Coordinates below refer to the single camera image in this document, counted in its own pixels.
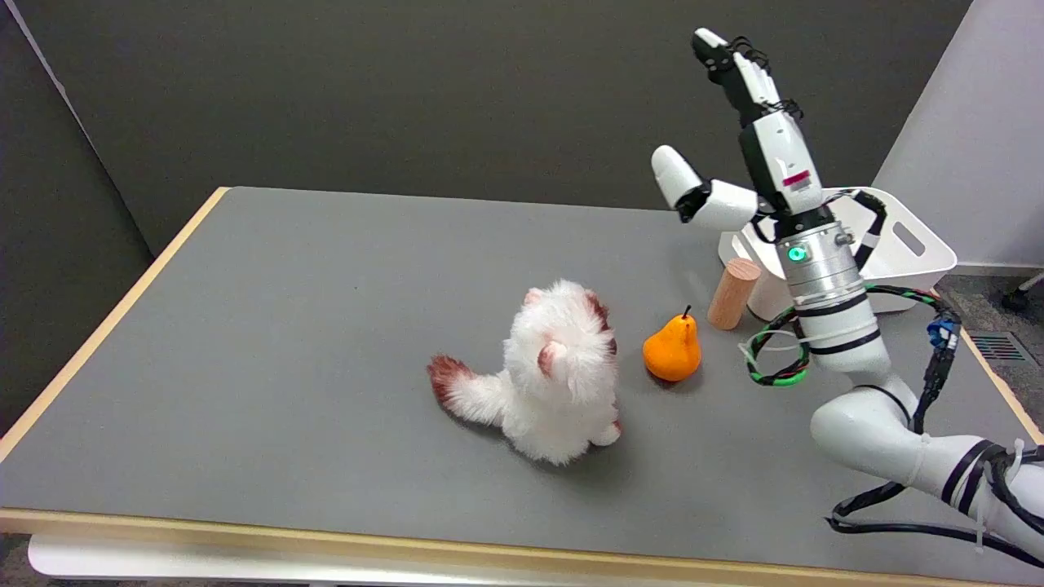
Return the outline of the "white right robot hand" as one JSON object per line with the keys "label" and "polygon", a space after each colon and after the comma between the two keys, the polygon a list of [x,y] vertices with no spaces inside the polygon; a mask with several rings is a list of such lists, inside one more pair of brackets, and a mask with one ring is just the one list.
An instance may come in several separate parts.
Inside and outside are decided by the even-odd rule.
{"label": "white right robot hand", "polygon": [[691,47],[738,114],[738,135],[752,189],[701,175],[669,145],[652,150],[652,175],[668,208],[682,224],[738,232],[765,217],[776,220],[776,239],[834,224],[823,183],[798,126],[802,111],[779,96],[767,56],[744,37],[727,41],[697,29]]}

